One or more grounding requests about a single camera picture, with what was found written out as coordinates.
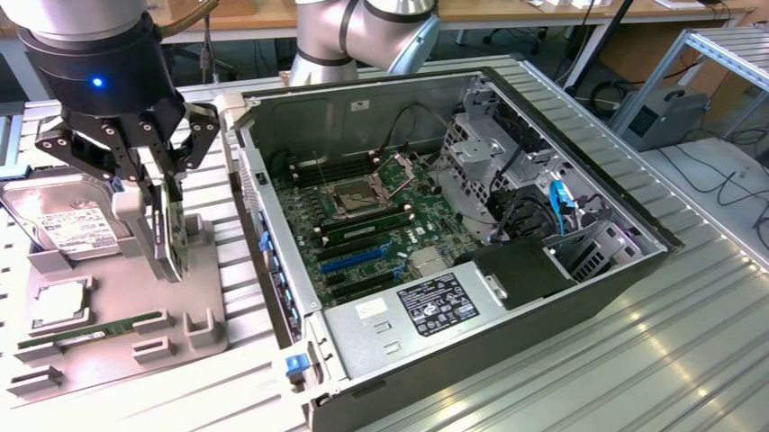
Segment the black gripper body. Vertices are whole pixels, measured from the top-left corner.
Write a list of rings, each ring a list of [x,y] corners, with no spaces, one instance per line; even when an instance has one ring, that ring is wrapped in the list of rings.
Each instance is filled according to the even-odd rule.
[[[91,139],[102,122],[122,128],[128,145],[149,144],[149,122],[165,143],[185,115],[164,62],[156,25],[148,13],[124,32],[102,40],[49,40],[21,28],[18,38],[62,106],[67,127]]]

